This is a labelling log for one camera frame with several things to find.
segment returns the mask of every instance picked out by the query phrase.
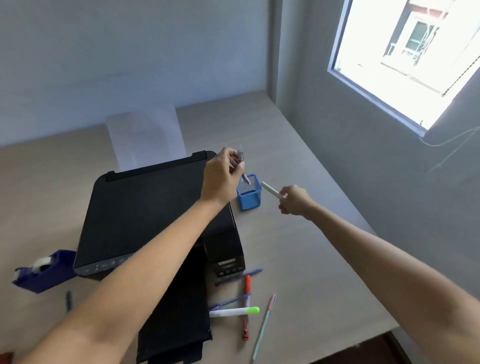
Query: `person's left hand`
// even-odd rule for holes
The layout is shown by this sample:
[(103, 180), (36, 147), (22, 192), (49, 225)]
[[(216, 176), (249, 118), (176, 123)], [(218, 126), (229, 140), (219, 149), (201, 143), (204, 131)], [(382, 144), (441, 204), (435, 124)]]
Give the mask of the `person's left hand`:
[(237, 185), (245, 168), (245, 162), (237, 164), (238, 160), (237, 151), (225, 147), (207, 162), (201, 201), (215, 201), (223, 207), (237, 195)]

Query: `blue mesh pen holder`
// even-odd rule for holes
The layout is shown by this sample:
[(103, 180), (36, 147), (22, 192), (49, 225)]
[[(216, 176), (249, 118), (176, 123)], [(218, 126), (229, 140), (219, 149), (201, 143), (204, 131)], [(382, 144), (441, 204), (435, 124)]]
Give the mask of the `blue mesh pen holder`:
[(250, 210), (252, 208), (260, 206), (262, 186), (255, 174), (249, 174), (248, 179), (251, 184), (246, 183), (243, 178), (240, 178), (240, 182), (237, 186), (237, 195), (240, 201), (240, 208)]

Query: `tape roll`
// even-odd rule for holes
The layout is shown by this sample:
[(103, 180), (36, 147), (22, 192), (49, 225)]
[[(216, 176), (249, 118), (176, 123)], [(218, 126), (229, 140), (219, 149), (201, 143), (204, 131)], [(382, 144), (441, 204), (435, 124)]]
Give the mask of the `tape roll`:
[(33, 263), (32, 265), (32, 272), (35, 274), (42, 273), (45, 269), (49, 268), (55, 263), (55, 259), (51, 256), (45, 256), (43, 258), (39, 258)]

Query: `sheet of paper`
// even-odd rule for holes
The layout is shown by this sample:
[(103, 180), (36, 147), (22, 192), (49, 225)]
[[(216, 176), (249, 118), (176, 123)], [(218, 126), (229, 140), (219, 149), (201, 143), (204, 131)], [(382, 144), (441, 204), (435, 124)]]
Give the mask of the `sheet of paper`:
[(173, 105), (112, 115), (107, 127), (120, 172), (187, 156)]

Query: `white marker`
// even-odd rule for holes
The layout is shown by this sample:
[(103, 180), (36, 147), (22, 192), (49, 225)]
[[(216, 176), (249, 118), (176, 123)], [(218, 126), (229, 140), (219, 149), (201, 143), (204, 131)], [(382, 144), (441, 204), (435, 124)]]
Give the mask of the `white marker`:
[(258, 307), (231, 308), (229, 310), (213, 310), (209, 312), (210, 317), (258, 315), (259, 313), (260, 308)]
[(283, 198), (283, 196), (280, 194), (280, 192), (278, 192), (275, 188), (269, 186), (268, 184), (266, 184), (265, 182), (261, 181), (260, 182), (260, 185), (266, 189), (268, 192), (270, 192), (273, 196), (275, 196), (276, 198), (278, 198), (279, 200)]

